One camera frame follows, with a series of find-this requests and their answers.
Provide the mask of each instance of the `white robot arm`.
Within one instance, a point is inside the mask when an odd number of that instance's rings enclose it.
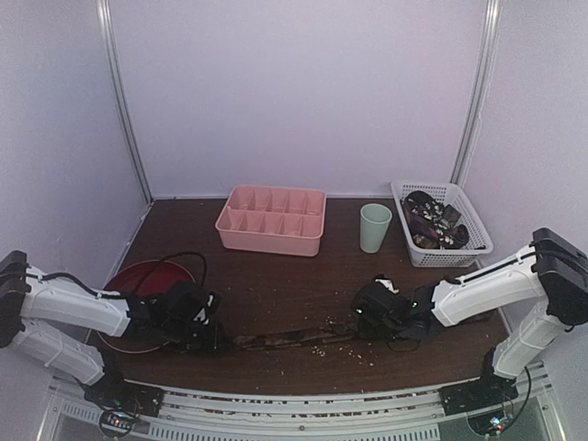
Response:
[[[12,252],[0,262],[0,347],[10,347],[71,374],[87,400],[109,409],[156,416],[163,392],[124,380],[108,352],[84,345],[47,321],[133,339],[165,340],[181,351],[214,349],[223,337],[211,319],[218,299],[189,282],[165,295],[95,290],[66,273],[45,274]]]
[[[436,323],[469,317],[524,299],[537,304],[518,328],[486,356],[481,378],[441,390],[446,414],[461,413],[517,396],[515,379],[566,328],[588,322],[588,258],[544,228],[533,242],[497,264],[402,296],[381,283],[363,287],[352,302],[360,332],[389,339],[422,339]]]

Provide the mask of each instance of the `plastic cup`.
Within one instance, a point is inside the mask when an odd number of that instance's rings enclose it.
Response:
[[[392,212],[380,204],[367,204],[361,208],[359,247],[364,253],[377,253],[392,220]]]

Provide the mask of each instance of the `dark food piece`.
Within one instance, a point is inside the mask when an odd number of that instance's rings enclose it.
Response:
[[[457,250],[469,242],[465,225],[458,225],[461,213],[443,205],[423,191],[413,191],[402,202],[404,216],[414,243],[424,249]]]

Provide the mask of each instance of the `white backdrop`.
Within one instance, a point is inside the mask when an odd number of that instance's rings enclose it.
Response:
[[[465,190],[508,256],[548,226],[588,252],[588,3],[503,4],[492,87]],[[504,308],[516,326],[534,302]],[[587,439],[588,325],[542,356],[569,439]]]
[[[484,0],[117,0],[130,114],[156,197],[238,184],[385,195],[447,181]]]
[[[101,287],[145,211],[95,0],[0,6],[0,259]],[[0,439],[37,439],[51,371],[0,349]]]

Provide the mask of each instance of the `plastic basket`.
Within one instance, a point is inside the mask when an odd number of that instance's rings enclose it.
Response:
[[[489,254],[494,249],[492,240],[476,210],[471,206],[466,194],[455,184],[426,182],[392,182],[392,194],[401,219],[408,252],[414,266],[470,266],[478,257]],[[469,242],[459,250],[428,250],[414,244],[408,224],[404,218],[401,201],[415,190],[422,190],[443,204],[451,204],[461,213],[458,224],[464,224],[469,231]]]

